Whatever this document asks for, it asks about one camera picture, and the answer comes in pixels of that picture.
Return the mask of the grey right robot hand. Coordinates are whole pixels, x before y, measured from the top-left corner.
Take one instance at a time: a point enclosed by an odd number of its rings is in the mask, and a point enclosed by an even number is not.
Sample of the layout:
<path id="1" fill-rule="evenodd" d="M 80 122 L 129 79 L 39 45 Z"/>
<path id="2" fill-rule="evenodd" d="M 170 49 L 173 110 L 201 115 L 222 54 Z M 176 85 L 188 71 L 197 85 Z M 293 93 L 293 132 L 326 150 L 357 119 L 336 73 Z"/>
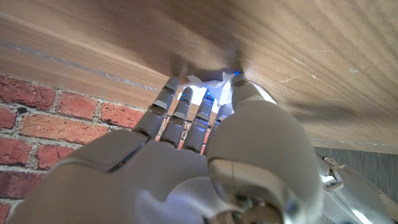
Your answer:
<path id="1" fill-rule="evenodd" d="M 323 193 L 302 125 L 243 75 L 233 113 L 206 132 L 200 109 L 183 147 L 157 139 L 177 91 L 170 78 L 136 127 L 108 133 L 56 163 L 9 223 L 315 223 Z"/>

